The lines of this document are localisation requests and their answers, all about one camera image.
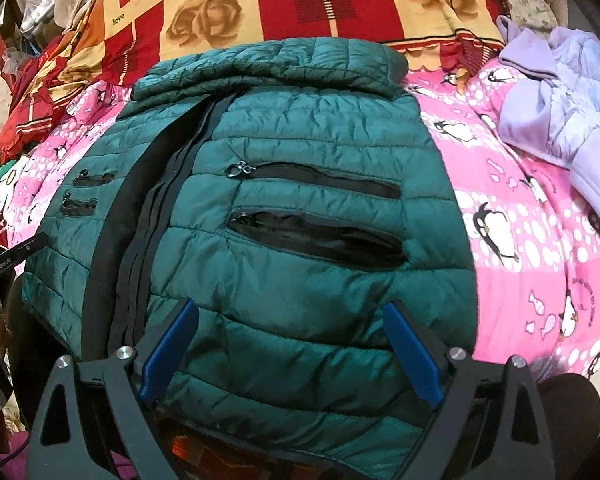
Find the pink penguin bed sheet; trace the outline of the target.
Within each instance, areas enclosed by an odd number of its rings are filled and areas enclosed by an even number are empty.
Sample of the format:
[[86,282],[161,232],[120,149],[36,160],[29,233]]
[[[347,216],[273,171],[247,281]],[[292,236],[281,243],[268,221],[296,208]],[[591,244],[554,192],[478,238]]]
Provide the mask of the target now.
[[[460,348],[491,363],[518,354],[538,381],[591,375],[600,367],[600,220],[567,170],[514,152],[498,135],[506,94],[524,77],[490,62],[455,92],[437,73],[406,68],[402,88],[416,99],[442,156],[476,272],[477,339],[471,349]],[[135,84],[90,84],[17,162],[8,248],[44,233],[41,222],[61,183],[116,122]],[[26,306],[23,277],[31,257],[16,267],[21,299],[55,353],[84,362],[106,358],[78,358]]]

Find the red orange rose blanket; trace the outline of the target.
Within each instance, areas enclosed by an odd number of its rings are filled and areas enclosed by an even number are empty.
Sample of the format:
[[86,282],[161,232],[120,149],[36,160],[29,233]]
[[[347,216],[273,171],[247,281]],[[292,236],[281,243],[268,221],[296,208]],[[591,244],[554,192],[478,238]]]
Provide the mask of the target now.
[[129,87],[161,61],[294,37],[356,38],[414,70],[473,75],[504,46],[506,0],[93,0],[20,78],[0,157],[43,141],[95,81]]

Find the dark green puffer jacket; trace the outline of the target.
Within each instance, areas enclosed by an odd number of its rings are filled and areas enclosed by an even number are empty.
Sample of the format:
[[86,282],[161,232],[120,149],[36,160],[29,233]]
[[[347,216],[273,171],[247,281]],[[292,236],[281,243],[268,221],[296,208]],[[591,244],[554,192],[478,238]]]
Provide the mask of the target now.
[[398,52],[342,38],[155,65],[50,202],[24,303],[94,360],[193,300],[168,413],[392,477],[426,408],[382,310],[400,301],[465,349],[478,321],[462,214],[406,70]]

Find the lavender quilted jacket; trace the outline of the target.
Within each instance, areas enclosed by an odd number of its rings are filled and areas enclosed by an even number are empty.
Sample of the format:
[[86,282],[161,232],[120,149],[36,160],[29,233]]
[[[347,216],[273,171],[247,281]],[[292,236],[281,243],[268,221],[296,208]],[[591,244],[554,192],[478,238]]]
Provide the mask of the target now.
[[600,40],[557,27],[547,40],[501,15],[498,59],[524,74],[504,99],[498,135],[505,143],[565,168],[600,220]]

